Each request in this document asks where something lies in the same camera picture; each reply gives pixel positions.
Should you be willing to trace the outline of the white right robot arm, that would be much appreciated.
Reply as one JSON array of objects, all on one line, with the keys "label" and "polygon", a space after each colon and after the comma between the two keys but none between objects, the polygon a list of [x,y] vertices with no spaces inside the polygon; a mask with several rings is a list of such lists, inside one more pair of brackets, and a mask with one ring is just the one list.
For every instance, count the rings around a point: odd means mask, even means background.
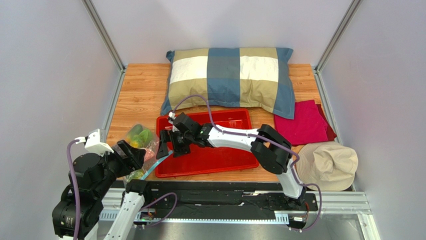
[{"label": "white right robot arm", "polygon": [[296,154],[291,144],[270,125],[263,124],[256,129],[229,128],[213,121],[200,124],[185,113],[174,112],[168,114],[167,121],[171,129],[159,132],[156,159],[168,156],[168,143],[172,145],[174,157],[189,154],[191,145],[250,152],[264,170],[276,175],[286,197],[299,202],[304,200],[306,187],[293,169]]}]

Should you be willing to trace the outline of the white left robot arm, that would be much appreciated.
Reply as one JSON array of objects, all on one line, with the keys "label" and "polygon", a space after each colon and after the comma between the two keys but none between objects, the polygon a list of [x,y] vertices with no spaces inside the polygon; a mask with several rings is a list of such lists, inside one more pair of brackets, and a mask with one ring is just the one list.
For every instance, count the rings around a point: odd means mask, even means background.
[{"label": "white left robot arm", "polygon": [[140,170],[147,150],[120,140],[111,152],[102,155],[90,152],[73,159],[71,147],[77,142],[76,139],[71,141],[66,148],[70,183],[52,211],[52,224],[59,238],[82,240],[99,222],[104,209],[102,200],[113,183]]}]

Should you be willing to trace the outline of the clear zip top bag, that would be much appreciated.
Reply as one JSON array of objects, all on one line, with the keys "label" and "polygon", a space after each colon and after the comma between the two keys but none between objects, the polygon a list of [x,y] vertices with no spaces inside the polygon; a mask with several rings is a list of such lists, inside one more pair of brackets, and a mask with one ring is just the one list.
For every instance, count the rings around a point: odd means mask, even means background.
[{"label": "clear zip top bag", "polygon": [[131,172],[123,178],[126,185],[131,180],[145,180],[173,151],[167,149],[168,153],[165,157],[156,159],[157,151],[159,149],[159,137],[153,133],[149,128],[140,123],[135,124],[125,135],[124,140],[132,147],[145,150],[145,157],[141,169]]}]

